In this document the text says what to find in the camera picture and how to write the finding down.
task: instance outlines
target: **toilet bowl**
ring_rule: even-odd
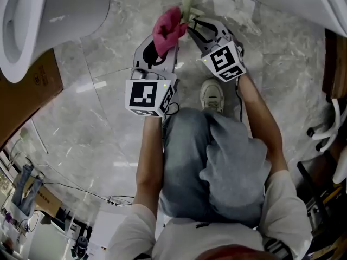
[[[46,50],[104,22],[110,0],[0,0],[0,69],[19,82]]]

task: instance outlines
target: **knee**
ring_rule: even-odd
[[[173,116],[172,124],[175,129],[184,130],[187,135],[203,132],[208,124],[205,116],[198,109],[182,108]]]

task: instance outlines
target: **cable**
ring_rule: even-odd
[[[35,230],[35,228],[36,228],[36,226],[37,226],[38,219],[40,218],[40,216],[38,215],[38,213],[34,213],[34,214],[37,214],[37,220],[36,220],[36,224],[35,224],[33,230],[31,230],[30,227],[29,227],[30,232],[33,232],[33,231]]]
[[[44,184],[44,185],[45,185],[45,184],[49,184],[49,185],[61,185],[61,186],[68,187],[68,188],[71,188],[71,189],[74,189],[74,190],[78,190],[78,191],[81,191],[81,192],[86,192],[86,193],[89,193],[89,194],[91,194],[91,195],[93,195],[93,196],[96,196],[96,197],[98,197],[98,198],[100,198],[100,199],[102,199],[102,200],[104,200],[104,201],[106,201],[106,202],[109,202],[111,198],[115,197],[115,198],[117,198],[117,199],[119,199],[119,200],[122,200],[122,201],[124,201],[124,202],[129,203],[129,204],[126,204],[126,205],[132,205],[130,201],[127,201],[127,200],[125,200],[125,199],[121,199],[121,197],[134,198],[134,197],[131,197],[131,196],[110,196],[109,199],[106,199],[106,198],[103,198],[103,197],[101,197],[101,196],[99,196],[99,195],[97,195],[97,194],[95,194],[95,193],[91,193],[91,192],[88,192],[87,190],[83,190],[82,188],[71,187],[71,186],[69,186],[69,185],[65,185],[65,184],[62,184],[62,183],[51,183],[51,182],[46,182],[46,183],[43,183],[43,184]]]
[[[70,183],[76,185],[78,188],[82,188],[80,187],[78,184],[76,184],[75,182],[72,182],[70,179],[68,179],[67,177],[65,177],[64,175],[62,175],[59,171],[57,171],[54,167],[48,165],[48,164],[34,164],[34,166],[47,166],[49,168],[51,168],[52,170],[54,170],[57,174],[59,174],[61,177],[65,178],[67,181],[69,181]]]
[[[236,78],[235,93],[240,102],[240,121],[242,122],[242,99],[239,95],[239,78]]]
[[[169,111],[169,108],[170,108],[170,105],[172,105],[172,104],[176,104],[177,105],[177,107],[178,107],[178,109],[174,112],[174,113],[172,113],[172,114],[168,114],[167,112]],[[168,109],[166,110],[166,112],[165,112],[165,116],[166,115],[175,115],[175,114],[177,114],[178,113],[178,111],[179,111],[179,104],[178,103],[176,103],[176,102],[173,102],[173,103],[170,103],[169,104],[169,106],[168,106]]]
[[[157,80],[166,80],[166,78],[163,75],[160,75],[158,73],[155,74],[157,74]]]
[[[22,220],[22,221],[20,222],[20,224],[19,224],[19,226],[18,226],[18,228],[17,228],[18,231],[19,231],[19,229],[20,229],[20,227],[21,227],[21,225],[22,225],[22,222],[25,222],[26,220],[28,220],[28,219],[24,219],[24,220]]]

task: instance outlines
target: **marker cube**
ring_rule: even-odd
[[[171,80],[126,80],[125,108],[135,115],[164,117],[174,93]]]
[[[211,72],[224,82],[246,73],[243,57],[233,41],[201,58]]]

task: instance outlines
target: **pink rag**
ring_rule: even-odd
[[[178,39],[185,34],[188,24],[180,24],[181,10],[173,7],[163,13],[153,28],[153,40],[159,57],[163,57],[166,51],[175,46]]]

